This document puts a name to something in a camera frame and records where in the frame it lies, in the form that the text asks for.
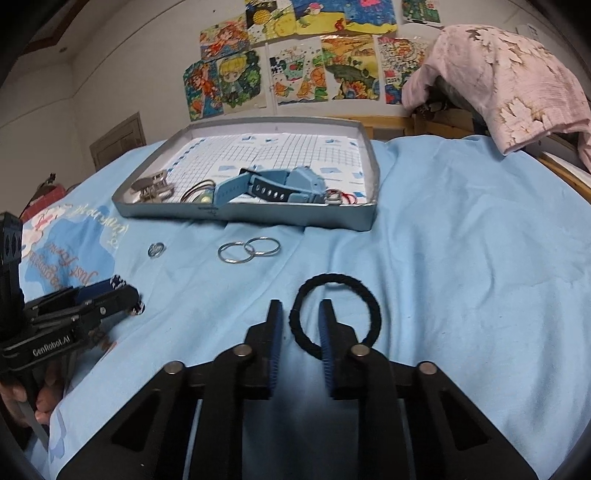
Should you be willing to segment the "person's left hand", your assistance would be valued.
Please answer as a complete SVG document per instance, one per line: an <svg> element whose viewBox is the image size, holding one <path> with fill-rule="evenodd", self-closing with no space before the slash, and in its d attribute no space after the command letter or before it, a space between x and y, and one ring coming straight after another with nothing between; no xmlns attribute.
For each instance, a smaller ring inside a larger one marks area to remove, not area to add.
<svg viewBox="0 0 591 480"><path fill-rule="evenodd" d="M49 425L50 418L63 398L64 377L60 360L51 361L45 368L44 380L40 387L35 387L35 400L29 400L26 388L16 381L1 383L1 398L9 414L17 425L32 426L21 411L20 404L29 405L34 413L35 421L41 425Z"/></svg>

